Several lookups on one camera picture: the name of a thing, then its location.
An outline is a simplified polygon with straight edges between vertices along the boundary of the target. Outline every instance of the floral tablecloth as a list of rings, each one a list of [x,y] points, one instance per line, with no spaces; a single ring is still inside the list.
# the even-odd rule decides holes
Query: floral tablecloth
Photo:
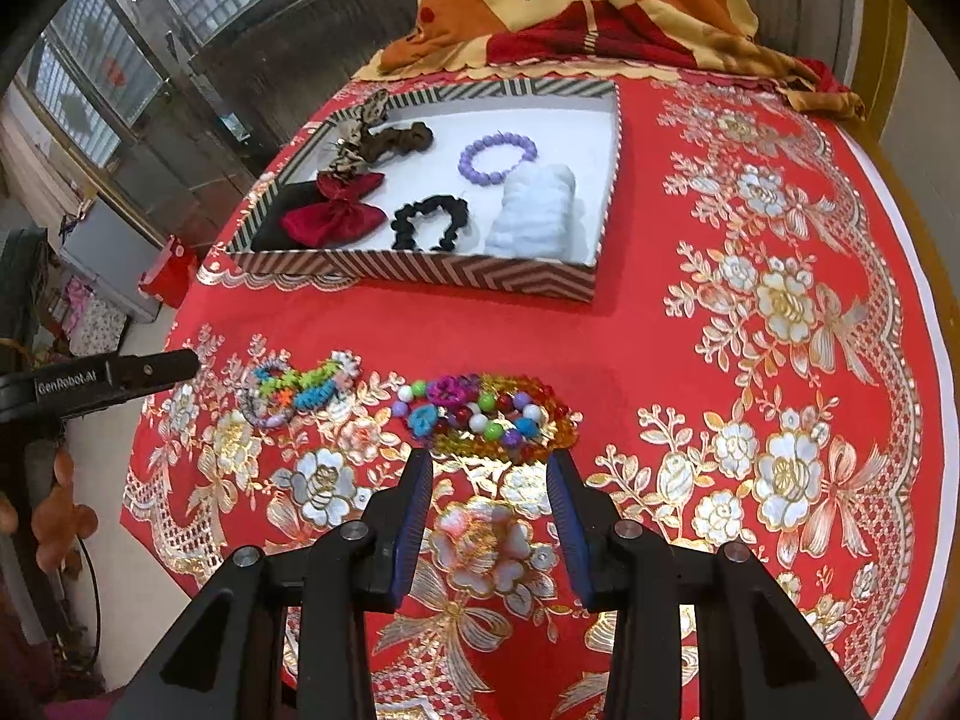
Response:
[[[200,374],[145,402],[134,442],[123,523],[188,593],[232,549],[309,544],[394,484],[412,440],[388,408],[404,382],[536,376],[582,418],[573,452],[589,484],[673,543],[750,544],[868,709],[892,716],[939,599],[956,496],[928,285],[834,124],[731,79],[657,74],[618,80],[623,156],[589,305],[242,274],[224,256],[237,221],[326,113],[376,85],[347,87],[294,138],[176,318],[169,346],[195,348]],[[391,89],[437,82],[450,78]],[[333,349],[362,358],[352,398],[279,431],[246,423],[234,391],[251,367],[275,354],[312,367]],[[411,596],[368,621],[382,716],[596,717],[614,615],[570,591],[544,468],[446,457],[435,474]],[[325,495],[305,501],[305,485]],[[689,720],[691,608],[680,628]]]

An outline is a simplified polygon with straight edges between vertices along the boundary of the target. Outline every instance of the black hair tie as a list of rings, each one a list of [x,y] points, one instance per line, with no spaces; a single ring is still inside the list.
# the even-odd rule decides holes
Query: black hair tie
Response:
[[[394,214],[394,220],[390,222],[390,227],[397,231],[394,249],[419,251],[414,240],[416,229],[411,219],[417,215],[430,215],[439,209],[450,214],[450,225],[446,228],[438,245],[430,247],[430,251],[453,251],[456,247],[457,233],[467,226],[469,214],[467,201],[452,194],[434,194],[419,202],[407,203],[397,211]]]

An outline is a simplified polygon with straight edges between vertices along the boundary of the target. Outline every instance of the purple bead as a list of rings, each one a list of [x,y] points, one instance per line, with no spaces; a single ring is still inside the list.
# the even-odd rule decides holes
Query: purple bead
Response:
[[[508,429],[500,438],[507,449],[516,449],[523,443],[523,434],[517,428]]]

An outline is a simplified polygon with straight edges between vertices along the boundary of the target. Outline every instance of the white cloth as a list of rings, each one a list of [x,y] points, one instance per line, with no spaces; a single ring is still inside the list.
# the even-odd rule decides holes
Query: white cloth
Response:
[[[493,222],[484,253],[565,259],[576,188],[576,178],[566,165],[520,163],[503,182],[503,210]]]

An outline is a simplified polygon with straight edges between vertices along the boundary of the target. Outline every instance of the tiled floor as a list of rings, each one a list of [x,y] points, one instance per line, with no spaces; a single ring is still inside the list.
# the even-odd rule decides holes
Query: tiled floor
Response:
[[[131,327],[121,351],[162,350],[176,312],[164,308],[152,324]],[[126,685],[187,602],[179,586],[120,526],[124,479],[142,401],[130,401],[72,420],[67,443],[76,463],[75,500],[93,507],[100,528],[86,546],[103,610],[100,664],[107,689]],[[93,635],[93,590],[88,572],[69,587],[80,622]]]

